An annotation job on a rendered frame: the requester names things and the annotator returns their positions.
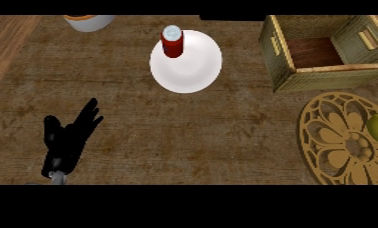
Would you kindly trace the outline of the yellow-green lemon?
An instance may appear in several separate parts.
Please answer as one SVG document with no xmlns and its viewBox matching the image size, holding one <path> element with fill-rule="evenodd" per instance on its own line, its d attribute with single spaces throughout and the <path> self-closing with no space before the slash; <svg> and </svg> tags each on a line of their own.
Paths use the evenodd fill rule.
<svg viewBox="0 0 378 228">
<path fill-rule="evenodd" d="M 378 114 L 374 114 L 368 119 L 367 128 L 373 138 L 378 141 Z"/>
</svg>

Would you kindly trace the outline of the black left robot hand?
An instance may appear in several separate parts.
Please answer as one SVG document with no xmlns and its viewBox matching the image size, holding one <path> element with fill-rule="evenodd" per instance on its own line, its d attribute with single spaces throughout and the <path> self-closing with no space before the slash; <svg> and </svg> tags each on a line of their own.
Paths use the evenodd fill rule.
<svg viewBox="0 0 378 228">
<path fill-rule="evenodd" d="M 76 121 L 67 126 L 61 125 L 57 116 L 49 115 L 45 117 L 45 144 L 48 154 L 42 175 L 46 178 L 57 171 L 61 171 L 66 175 L 74 171 L 88 139 L 104 120 L 104 117 L 98 116 L 98 113 L 98 100 L 92 98 L 82 109 Z"/>
</svg>

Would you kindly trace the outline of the white round plate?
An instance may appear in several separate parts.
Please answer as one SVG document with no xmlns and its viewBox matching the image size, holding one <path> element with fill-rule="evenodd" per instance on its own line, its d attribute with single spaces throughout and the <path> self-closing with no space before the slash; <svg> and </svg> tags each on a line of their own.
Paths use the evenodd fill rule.
<svg viewBox="0 0 378 228">
<path fill-rule="evenodd" d="M 163 42 L 151 52 L 150 67 L 157 83 L 175 93 L 196 93 L 216 81 L 224 57 L 213 38 L 196 30 L 184 31 L 184 53 L 178 58 L 164 54 Z"/>
</svg>

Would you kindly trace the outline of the green wicker basket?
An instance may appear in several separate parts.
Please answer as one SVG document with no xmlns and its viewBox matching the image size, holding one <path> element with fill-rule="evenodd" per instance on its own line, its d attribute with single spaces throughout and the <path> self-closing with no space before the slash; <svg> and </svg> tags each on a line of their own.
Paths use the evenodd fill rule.
<svg viewBox="0 0 378 228">
<path fill-rule="evenodd" d="M 378 15 L 269 15 L 259 42 L 277 92 L 378 79 Z"/>
</svg>

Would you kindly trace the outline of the white pot with orange rim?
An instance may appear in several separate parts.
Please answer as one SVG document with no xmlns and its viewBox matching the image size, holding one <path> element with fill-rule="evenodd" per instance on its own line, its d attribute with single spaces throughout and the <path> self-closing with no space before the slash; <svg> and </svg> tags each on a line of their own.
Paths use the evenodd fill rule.
<svg viewBox="0 0 378 228">
<path fill-rule="evenodd" d="M 114 15 L 64 16 L 71 27 L 80 32 L 95 32 L 104 29 L 111 24 L 114 18 Z"/>
</svg>

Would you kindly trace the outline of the red bottle with white cap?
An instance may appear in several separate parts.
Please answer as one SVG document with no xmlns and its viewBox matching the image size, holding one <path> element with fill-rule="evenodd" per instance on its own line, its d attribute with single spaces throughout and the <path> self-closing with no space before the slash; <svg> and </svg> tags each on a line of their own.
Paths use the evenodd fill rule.
<svg viewBox="0 0 378 228">
<path fill-rule="evenodd" d="M 169 25 L 162 32 L 164 54 L 178 58 L 184 53 L 184 31 L 176 25 Z"/>
</svg>

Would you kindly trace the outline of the tan round cutout placemat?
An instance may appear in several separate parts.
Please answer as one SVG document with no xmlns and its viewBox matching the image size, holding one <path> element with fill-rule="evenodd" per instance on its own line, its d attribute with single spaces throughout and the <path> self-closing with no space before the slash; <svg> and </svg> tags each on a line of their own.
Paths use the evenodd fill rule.
<svg viewBox="0 0 378 228">
<path fill-rule="evenodd" d="M 346 92 L 318 95 L 299 118 L 299 145 L 312 175 L 325 185 L 378 185 L 378 140 L 368 120 L 378 105 Z"/>
</svg>

